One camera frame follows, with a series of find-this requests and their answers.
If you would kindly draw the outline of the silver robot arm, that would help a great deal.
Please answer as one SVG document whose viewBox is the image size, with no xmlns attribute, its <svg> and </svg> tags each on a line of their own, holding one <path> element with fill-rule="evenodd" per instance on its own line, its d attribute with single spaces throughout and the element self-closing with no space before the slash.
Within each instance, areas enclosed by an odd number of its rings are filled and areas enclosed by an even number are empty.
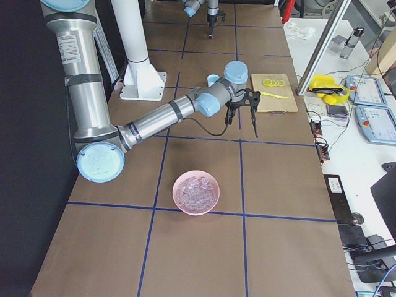
<svg viewBox="0 0 396 297">
<path fill-rule="evenodd" d="M 246 88 L 248 67 L 241 61 L 229 62 L 223 77 L 212 85 L 208 83 L 208 87 L 194 88 L 123 126 L 112 125 L 94 41 L 98 28 L 95 1 L 40 2 L 46 26 L 58 42 L 66 94 L 72 101 L 77 122 L 76 165 L 85 179 L 105 183 L 118 177 L 124 168 L 124 154 L 133 146 L 197 111 L 211 117 L 226 105 L 226 130 L 235 110 L 250 106 L 258 138 L 255 112 L 260 93 Z M 157 72 L 150 62 L 138 1 L 111 1 L 111 5 L 127 57 L 125 82 L 132 79 L 124 88 L 129 95 L 126 98 L 160 101 L 167 74 Z"/>
<path fill-rule="evenodd" d="M 209 23 L 208 37 L 212 39 L 215 23 L 220 16 L 218 0 L 179 0 L 185 14 L 188 17 L 193 17 L 197 11 L 207 3 L 207 22 Z"/>
</svg>

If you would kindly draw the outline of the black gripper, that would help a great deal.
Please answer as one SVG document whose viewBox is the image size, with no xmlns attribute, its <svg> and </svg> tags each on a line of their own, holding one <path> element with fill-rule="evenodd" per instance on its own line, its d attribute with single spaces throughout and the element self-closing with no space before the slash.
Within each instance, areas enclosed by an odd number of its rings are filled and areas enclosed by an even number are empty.
<svg viewBox="0 0 396 297">
<path fill-rule="evenodd" d="M 225 103 L 225 105 L 227 107 L 227 112 L 226 112 L 226 116 L 225 116 L 225 124 L 226 125 L 232 125 L 236 110 L 242 106 L 246 106 L 246 97 L 247 97 L 247 93 L 243 92 L 235 97 L 235 101 L 229 100 L 228 102 Z M 259 136 L 257 133 L 256 111 L 257 111 L 257 108 L 255 106 L 251 105 L 250 112 L 251 112 L 252 126 L 253 126 L 253 130 L 254 130 L 254 135 L 256 138 L 258 138 Z"/>
<path fill-rule="evenodd" d="M 209 23 L 209 31 L 208 31 L 209 38 L 213 37 L 214 24 L 216 23 L 217 19 L 218 19 L 218 15 L 207 14 L 207 22 Z"/>
</svg>

